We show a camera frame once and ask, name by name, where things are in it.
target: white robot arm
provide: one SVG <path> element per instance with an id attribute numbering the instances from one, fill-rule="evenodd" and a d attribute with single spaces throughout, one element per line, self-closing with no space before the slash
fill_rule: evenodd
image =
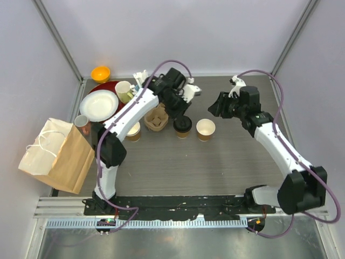
<path id="1" fill-rule="evenodd" d="M 313 167 L 304 159 L 276 126 L 277 135 L 299 159 L 295 161 L 277 138 L 273 130 L 272 116 L 261 110 L 260 95 L 256 87 L 246 86 L 244 81 L 236 76 L 230 83 L 234 86 L 231 92 L 221 92 L 217 101 L 209 107 L 209 112 L 216 117 L 239 118 L 243 128 L 269 152 L 284 178 L 279 187 L 254 186 L 246 189 L 247 205 L 280 207 L 286 214 L 323 206 L 326 189 L 300 165 L 300 162 L 308 166 L 324 182 L 327 181 L 327 172 L 323 167 Z"/>
<path id="2" fill-rule="evenodd" d="M 144 85 L 144 80 L 147 80 L 147 78 L 143 78 L 143 74 L 147 77 L 145 71 L 140 73 L 141 86 Z M 140 88 L 135 97 L 114 117 L 105 121 L 103 125 L 94 124 L 92 126 L 92 146 L 95 149 L 105 129 L 112 126 L 113 122 L 126 110 L 126 107 L 130 107 L 135 103 L 126 115 L 111 128 L 102 143 L 100 187 L 106 199 L 111 199 L 116 193 L 116 173 L 126 156 L 122 141 L 129 130 L 159 103 L 165 104 L 165 111 L 168 116 L 177 121 L 181 120 L 185 117 L 184 112 L 191 105 L 193 97 L 201 94 L 201 89 L 193 85 L 193 82 L 192 78 L 186 79 L 179 71 L 172 68 L 166 75 L 153 77 L 143 95 L 144 89 Z M 103 200 L 98 186 L 95 187 L 93 197 L 94 199 Z"/>

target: orange bowl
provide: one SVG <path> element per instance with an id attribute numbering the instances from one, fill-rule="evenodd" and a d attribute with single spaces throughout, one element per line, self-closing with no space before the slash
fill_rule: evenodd
<path id="1" fill-rule="evenodd" d="M 99 83 L 105 83 L 110 78 L 110 69 L 106 66 L 98 66 L 91 72 L 91 78 Z"/>

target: paper bag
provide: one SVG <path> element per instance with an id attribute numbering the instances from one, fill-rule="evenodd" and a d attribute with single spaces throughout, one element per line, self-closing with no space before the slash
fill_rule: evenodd
<path id="1" fill-rule="evenodd" d="M 28 147 L 20 170 L 55 189 L 80 192 L 94 150 L 73 124 L 49 118 Z"/>

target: white plate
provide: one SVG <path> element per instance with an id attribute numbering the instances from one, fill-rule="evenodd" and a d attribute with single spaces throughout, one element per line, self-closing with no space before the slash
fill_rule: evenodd
<path id="1" fill-rule="evenodd" d="M 98 90 L 88 94 L 80 104 L 80 114 L 90 121 L 104 121 L 118 109 L 119 99 L 108 90 Z"/>

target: paper cup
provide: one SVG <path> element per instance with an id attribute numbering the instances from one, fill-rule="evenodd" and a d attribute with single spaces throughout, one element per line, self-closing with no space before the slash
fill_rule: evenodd
<path id="1" fill-rule="evenodd" d="M 184 139 L 192 129 L 192 121 L 187 116 L 182 116 L 178 120 L 175 120 L 172 126 L 174 127 L 176 135 L 180 139 Z"/>
<path id="2" fill-rule="evenodd" d="M 201 141 L 208 141 L 216 130 L 216 125 L 212 120 L 202 119 L 196 124 L 198 138 Z"/>
<path id="3" fill-rule="evenodd" d="M 129 132 L 126 135 L 126 139 L 131 142 L 136 142 L 140 138 L 140 123 L 137 122 L 134 124 L 134 126 L 129 130 Z"/>

